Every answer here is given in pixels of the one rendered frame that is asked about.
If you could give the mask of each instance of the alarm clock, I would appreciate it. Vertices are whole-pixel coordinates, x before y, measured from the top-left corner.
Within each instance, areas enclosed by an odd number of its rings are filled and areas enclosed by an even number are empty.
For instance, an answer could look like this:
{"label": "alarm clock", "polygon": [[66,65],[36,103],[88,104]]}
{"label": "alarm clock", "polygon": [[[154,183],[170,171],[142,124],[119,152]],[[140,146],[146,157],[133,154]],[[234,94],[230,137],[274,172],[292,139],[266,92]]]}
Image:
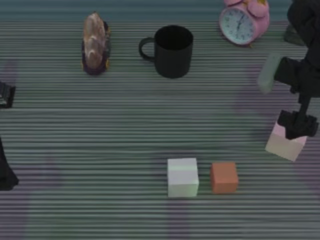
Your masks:
{"label": "alarm clock", "polygon": [[250,45],[270,24],[267,0],[224,0],[219,27],[227,40],[238,46]]}

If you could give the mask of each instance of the block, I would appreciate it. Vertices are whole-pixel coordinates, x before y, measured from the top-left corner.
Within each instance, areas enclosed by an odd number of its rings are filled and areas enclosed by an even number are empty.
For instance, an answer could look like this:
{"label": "block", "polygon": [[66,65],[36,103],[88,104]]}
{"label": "block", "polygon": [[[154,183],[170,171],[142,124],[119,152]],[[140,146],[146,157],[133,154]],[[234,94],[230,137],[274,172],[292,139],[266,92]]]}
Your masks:
{"label": "block", "polygon": [[275,74],[278,69],[282,56],[277,53],[271,53],[266,59],[262,70],[257,79],[257,84],[263,94],[268,94],[272,91]]}
{"label": "block", "polygon": [[169,198],[196,197],[199,188],[197,159],[168,159],[167,184]]}
{"label": "block", "polygon": [[234,162],[217,162],[211,165],[211,188],[215,194],[229,194],[237,190],[239,179]]}
{"label": "block", "polygon": [[286,138],[286,129],[275,123],[265,150],[292,162],[296,161],[307,142],[307,137],[302,136],[289,140]]}

